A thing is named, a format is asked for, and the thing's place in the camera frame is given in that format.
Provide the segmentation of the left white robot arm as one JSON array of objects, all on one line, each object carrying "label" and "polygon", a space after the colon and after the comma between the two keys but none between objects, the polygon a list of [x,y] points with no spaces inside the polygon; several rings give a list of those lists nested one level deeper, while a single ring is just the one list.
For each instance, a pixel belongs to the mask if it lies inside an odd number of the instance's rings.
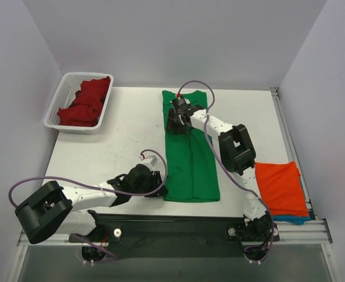
[{"label": "left white robot arm", "polygon": [[72,180],[62,186],[63,177],[46,176],[47,181],[22,203],[15,206],[29,242],[41,243],[55,233],[76,233],[88,241],[102,238],[103,227],[93,213],[95,207],[114,207],[133,196],[163,197],[167,194],[167,174],[161,174],[149,160],[143,160],[128,173],[95,186]]}]

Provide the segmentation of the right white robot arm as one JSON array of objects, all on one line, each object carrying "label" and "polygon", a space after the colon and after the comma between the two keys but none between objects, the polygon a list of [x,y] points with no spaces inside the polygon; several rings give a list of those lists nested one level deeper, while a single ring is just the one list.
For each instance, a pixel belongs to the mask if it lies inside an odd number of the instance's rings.
[{"label": "right white robot arm", "polygon": [[226,123],[209,114],[208,109],[192,105],[183,96],[170,102],[167,131],[175,134],[188,129],[200,130],[209,142],[216,140],[217,153],[213,145],[209,147],[222,170],[242,191],[245,234],[252,240],[261,236],[269,237],[274,232],[273,216],[261,198],[255,175],[256,152],[247,128]]}]

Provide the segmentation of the green t shirt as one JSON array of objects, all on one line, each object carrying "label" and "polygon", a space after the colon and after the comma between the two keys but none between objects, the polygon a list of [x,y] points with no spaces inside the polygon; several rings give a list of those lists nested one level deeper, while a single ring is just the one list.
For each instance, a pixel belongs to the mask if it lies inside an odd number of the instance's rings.
[{"label": "green t shirt", "polygon": [[202,131],[193,129],[181,135],[166,131],[165,155],[168,166],[165,201],[220,201],[215,158]]}]

